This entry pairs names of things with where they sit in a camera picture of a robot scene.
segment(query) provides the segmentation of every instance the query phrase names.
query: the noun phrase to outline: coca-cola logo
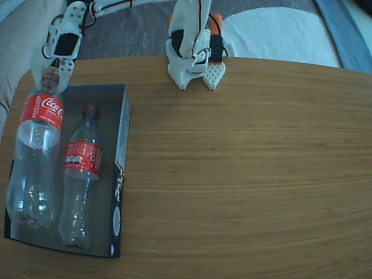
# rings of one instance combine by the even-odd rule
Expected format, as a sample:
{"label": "coca-cola logo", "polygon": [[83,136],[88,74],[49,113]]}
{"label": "coca-cola logo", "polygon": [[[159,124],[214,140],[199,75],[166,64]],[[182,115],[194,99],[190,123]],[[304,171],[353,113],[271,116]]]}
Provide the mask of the coca-cola logo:
{"label": "coca-cola logo", "polygon": [[57,113],[57,116],[60,118],[60,120],[63,120],[63,108],[61,108],[53,98],[47,98],[42,103],[41,106],[44,108],[50,108],[54,110]]}

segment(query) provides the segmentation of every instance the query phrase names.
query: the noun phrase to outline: red label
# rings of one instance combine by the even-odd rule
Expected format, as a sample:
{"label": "red label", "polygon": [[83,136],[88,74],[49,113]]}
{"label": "red label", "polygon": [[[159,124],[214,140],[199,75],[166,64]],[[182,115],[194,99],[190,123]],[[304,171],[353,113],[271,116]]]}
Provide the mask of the red label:
{"label": "red label", "polygon": [[54,96],[35,94],[26,100],[20,123],[37,119],[51,123],[60,131],[63,121],[63,104]]}
{"label": "red label", "polygon": [[71,141],[67,145],[64,169],[86,170],[101,175],[102,149],[84,141]]}

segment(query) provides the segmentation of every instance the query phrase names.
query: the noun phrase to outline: gray carpet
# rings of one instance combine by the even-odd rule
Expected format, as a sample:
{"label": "gray carpet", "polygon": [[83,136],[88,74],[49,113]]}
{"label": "gray carpet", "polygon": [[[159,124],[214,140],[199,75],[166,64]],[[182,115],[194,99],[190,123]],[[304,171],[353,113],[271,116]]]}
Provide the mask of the gray carpet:
{"label": "gray carpet", "polygon": [[[225,19],[245,10],[286,7],[318,15],[313,0],[213,0],[211,13]],[[167,18],[173,13],[174,1],[151,3],[120,10],[100,17],[86,29],[79,59],[122,56],[165,55],[164,42],[168,39]]]}

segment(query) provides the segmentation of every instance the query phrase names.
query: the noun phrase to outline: empty plastic bottle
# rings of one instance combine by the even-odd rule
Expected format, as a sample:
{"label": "empty plastic bottle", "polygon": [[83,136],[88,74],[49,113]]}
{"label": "empty plastic bottle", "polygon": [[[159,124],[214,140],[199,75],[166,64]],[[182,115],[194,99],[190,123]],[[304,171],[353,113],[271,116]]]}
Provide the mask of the empty plastic bottle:
{"label": "empty plastic bottle", "polygon": [[6,193],[10,219],[33,229],[49,227],[55,218],[53,168],[63,121],[58,82],[58,75],[48,72],[26,99]]}
{"label": "empty plastic bottle", "polygon": [[59,220],[59,234],[67,246],[90,247],[89,201],[90,188],[101,175],[102,150],[98,143],[99,110],[88,105],[67,144],[63,164],[65,195]]}

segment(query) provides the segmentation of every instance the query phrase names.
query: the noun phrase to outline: wood grain surface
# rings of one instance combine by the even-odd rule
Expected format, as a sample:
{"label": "wood grain surface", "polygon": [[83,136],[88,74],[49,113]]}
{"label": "wood grain surface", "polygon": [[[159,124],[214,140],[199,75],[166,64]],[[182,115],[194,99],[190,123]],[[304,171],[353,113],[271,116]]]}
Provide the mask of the wood grain surface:
{"label": "wood grain surface", "polygon": [[[127,83],[133,103],[121,259],[0,238],[0,277],[372,278],[372,76],[226,65],[217,90],[179,91],[164,57],[78,61],[72,83]],[[0,144],[3,208],[32,86],[27,73]]]}

